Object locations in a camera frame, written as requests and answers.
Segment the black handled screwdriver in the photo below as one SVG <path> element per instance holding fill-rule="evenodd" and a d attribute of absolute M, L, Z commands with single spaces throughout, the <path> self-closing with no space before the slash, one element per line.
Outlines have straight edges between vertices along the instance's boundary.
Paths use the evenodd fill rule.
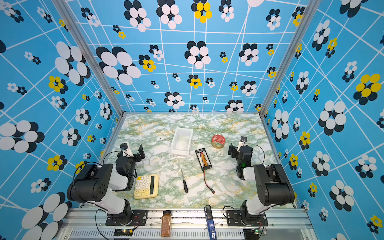
<path fill-rule="evenodd" d="M 184 174 L 183 174 L 183 170 L 181 170 L 181 175 L 182 175 L 182 180 L 183 180 L 184 191 L 185 191 L 185 193 L 187 194 L 187 193 L 189 192 L 189 189 L 188 189 L 188 186 L 187 186 L 187 183 L 186 183 Z"/>

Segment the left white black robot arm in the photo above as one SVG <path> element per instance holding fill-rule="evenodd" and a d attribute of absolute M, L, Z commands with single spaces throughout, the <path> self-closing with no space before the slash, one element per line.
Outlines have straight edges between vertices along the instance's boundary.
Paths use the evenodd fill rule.
<path fill-rule="evenodd" d="M 120 148 L 115 164 L 86 164 L 75 173 L 67 197 L 70 201 L 93 204 L 106 211 L 107 226 L 144 226 L 148 212 L 133 210 L 128 200 L 115 193 L 132 190 L 137 177 L 136 163 L 146 155 L 142 145 L 136 154 L 128 143 L 120 144 Z"/>

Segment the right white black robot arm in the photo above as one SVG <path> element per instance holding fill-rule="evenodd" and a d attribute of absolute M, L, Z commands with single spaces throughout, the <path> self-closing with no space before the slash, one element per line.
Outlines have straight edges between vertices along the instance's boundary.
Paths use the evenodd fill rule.
<path fill-rule="evenodd" d="M 292 204 L 295 194 L 280 164 L 252 164 L 253 148 L 241 137 L 238 146 L 229 145 L 228 155 L 236 159 L 236 173 L 243 181 L 256 183 L 257 195 L 245 200 L 239 210 L 223 211 L 230 227 L 266 227 L 266 212 L 276 206 Z"/>

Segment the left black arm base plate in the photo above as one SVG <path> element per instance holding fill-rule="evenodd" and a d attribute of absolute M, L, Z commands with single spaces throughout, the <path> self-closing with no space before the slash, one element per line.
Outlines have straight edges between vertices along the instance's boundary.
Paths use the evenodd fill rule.
<path fill-rule="evenodd" d="M 110 215 L 107 214 L 106 226 L 145 226 L 148 218 L 148 210 L 131 210 L 130 213 Z"/>

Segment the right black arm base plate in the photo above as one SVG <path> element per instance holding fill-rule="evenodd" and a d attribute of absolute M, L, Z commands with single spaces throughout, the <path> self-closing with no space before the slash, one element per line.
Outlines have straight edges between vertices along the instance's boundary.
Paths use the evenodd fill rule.
<path fill-rule="evenodd" d="M 266 214 L 249 215 L 240 210 L 226 210 L 224 217 L 229 227 L 267 227 L 269 225 Z"/>

